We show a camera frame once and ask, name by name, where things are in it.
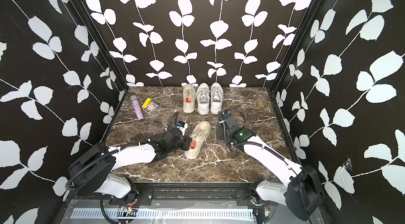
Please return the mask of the red orange insole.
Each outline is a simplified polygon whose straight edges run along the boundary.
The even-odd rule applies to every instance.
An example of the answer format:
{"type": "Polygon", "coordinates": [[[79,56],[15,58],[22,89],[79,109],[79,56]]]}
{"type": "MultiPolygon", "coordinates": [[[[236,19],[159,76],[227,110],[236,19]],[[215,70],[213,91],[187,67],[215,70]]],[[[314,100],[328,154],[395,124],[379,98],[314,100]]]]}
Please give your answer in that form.
{"type": "Polygon", "coordinates": [[[190,145],[189,145],[189,149],[195,149],[196,146],[197,146],[197,142],[194,141],[194,140],[192,140],[191,143],[190,143],[190,145]]]}

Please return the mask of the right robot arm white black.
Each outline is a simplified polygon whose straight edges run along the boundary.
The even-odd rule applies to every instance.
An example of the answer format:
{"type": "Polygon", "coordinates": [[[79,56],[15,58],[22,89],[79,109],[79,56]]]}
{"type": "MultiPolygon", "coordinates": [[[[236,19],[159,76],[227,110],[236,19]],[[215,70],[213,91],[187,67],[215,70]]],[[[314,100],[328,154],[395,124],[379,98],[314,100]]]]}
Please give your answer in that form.
{"type": "Polygon", "coordinates": [[[313,212],[323,203],[325,192],[320,178],[311,166],[300,164],[282,156],[245,125],[240,127],[230,110],[218,112],[217,138],[224,140],[232,151],[241,151],[270,170],[280,181],[267,180],[250,185],[250,201],[266,208],[271,203],[287,206],[302,221],[309,221],[313,212]]]}

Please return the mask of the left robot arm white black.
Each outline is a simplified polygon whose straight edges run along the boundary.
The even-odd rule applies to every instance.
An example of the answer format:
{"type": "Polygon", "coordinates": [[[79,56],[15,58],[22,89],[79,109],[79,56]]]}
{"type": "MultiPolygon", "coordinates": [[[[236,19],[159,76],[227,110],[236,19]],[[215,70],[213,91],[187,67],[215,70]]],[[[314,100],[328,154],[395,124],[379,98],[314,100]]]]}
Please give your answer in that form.
{"type": "Polygon", "coordinates": [[[66,190],[74,190],[80,197],[93,193],[112,196],[125,202],[138,198],[138,190],[130,179],[112,171],[139,163],[154,163],[173,155],[178,150],[188,151],[192,138],[185,136],[184,128],[171,128],[157,138],[146,142],[108,147],[98,143],[68,168],[66,190]]]}

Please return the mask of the beige sneaker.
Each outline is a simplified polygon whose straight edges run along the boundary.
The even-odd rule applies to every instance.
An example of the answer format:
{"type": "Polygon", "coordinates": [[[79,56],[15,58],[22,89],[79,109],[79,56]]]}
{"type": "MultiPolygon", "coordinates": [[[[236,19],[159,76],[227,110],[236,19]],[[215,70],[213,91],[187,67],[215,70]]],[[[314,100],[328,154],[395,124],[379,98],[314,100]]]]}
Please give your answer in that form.
{"type": "Polygon", "coordinates": [[[195,109],[196,102],[196,90],[191,84],[187,84],[183,87],[183,111],[185,113],[192,113],[195,109]]]}
{"type": "Polygon", "coordinates": [[[193,133],[190,135],[191,139],[197,142],[197,146],[195,149],[188,149],[185,152],[185,157],[188,159],[195,159],[204,142],[206,142],[210,132],[211,132],[211,125],[207,121],[199,122],[194,130],[193,133]]]}

